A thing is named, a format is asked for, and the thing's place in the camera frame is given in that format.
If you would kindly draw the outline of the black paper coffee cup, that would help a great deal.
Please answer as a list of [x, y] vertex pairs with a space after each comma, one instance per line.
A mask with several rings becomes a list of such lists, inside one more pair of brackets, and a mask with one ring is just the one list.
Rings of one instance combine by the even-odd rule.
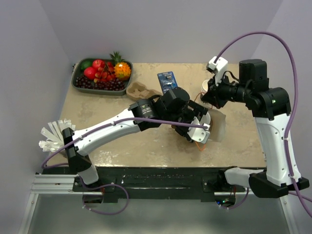
[[215, 126], [216, 126], [216, 120], [212, 114], [210, 114], [210, 124], [209, 125], [210, 125], [209, 131], [213, 132], [215, 129]]

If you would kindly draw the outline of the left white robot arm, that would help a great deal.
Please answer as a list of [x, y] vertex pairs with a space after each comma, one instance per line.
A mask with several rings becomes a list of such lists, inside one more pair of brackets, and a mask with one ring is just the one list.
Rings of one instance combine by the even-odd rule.
[[179, 87], [140, 99], [118, 115], [89, 128], [62, 130], [69, 168], [80, 176], [89, 191], [96, 191], [101, 179], [89, 154], [113, 140], [162, 124], [173, 126], [189, 142], [205, 144], [210, 136], [211, 117], [207, 108], [192, 101]]

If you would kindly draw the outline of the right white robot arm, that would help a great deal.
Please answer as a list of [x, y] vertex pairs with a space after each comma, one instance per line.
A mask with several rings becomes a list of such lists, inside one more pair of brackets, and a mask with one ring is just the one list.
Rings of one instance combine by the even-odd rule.
[[270, 88], [267, 64], [261, 59], [239, 62], [239, 78], [229, 81], [228, 61], [213, 57], [206, 69], [213, 73], [201, 100], [220, 109], [228, 102], [240, 102], [252, 112], [262, 151], [264, 170], [229, 167], [220, 171], [217, 186], [227, 192], [234, 185], [250, 188], [259, 198], [279, 198], [296, 188], [306, 189], [309, 180], [302, 177], [295, 162], [291, 136], [286, 132], [291, 117], [287, 91]]

